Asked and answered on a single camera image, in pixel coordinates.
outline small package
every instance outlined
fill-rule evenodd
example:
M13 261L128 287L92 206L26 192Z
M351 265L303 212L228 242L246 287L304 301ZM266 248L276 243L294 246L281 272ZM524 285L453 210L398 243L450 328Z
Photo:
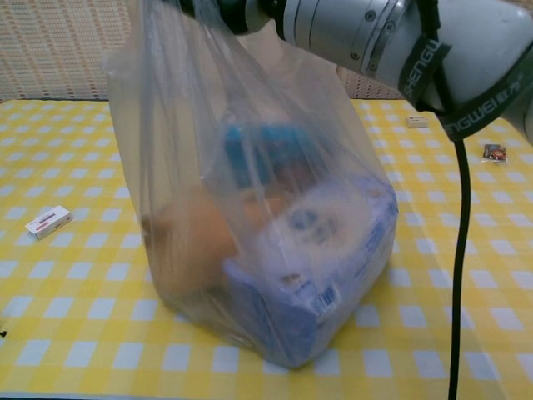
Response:
M419 115L410 115L406 118L406 125L408 128L427 128L429 126L427 118Z
M483 162L506 163L507 150L500 144L486 144L483 151Z
M72 220L72 213L66 208L57 206L26 225L26 229L37 239L48 236Z

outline bread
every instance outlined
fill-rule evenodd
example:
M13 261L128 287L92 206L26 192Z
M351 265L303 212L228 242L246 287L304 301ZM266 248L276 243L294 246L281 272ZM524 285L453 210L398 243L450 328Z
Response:
M237 255L232 233L209 192L195 187L186 199L142 218L153 282L168 301L220 286L222 261ZM270 222L265 208L244 193L241 200L251 234L259 232ZM267 197L266 205L272 218L288 207L282 194Z

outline yellow checkered tablecloth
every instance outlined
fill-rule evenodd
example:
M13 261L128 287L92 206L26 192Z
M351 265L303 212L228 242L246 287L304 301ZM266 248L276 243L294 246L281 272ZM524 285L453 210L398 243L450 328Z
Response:
M288 372L158 301L104 102L0 105L0 397L445 398L460 206L453 147L401 101L356 101L401 209L394 254L313 364ZM484 143L506 165L481 162ZM505 122L467 140L474 190L460 395L533 393L533 148ZM58 204L74 220L35 242Z

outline small white box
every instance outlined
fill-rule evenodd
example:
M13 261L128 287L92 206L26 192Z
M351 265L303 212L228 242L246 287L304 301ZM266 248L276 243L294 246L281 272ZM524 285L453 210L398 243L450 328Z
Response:
M37 239L42 239L70 221L72 213L64 207L57 206L35 218L26 225L26 229Z
M427 128L428 122L427 118L421 117L419 115L410 115L406 119L406 124L408 128Z

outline clear plastic bag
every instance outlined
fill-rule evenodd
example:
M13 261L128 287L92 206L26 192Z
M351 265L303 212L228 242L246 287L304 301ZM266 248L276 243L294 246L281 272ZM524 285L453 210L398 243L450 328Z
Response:
M132 35L104 67L156 290L300 367L385 267L391 185L331 64L271 25L234 37L212 0L196 0L197 21L134 4Z

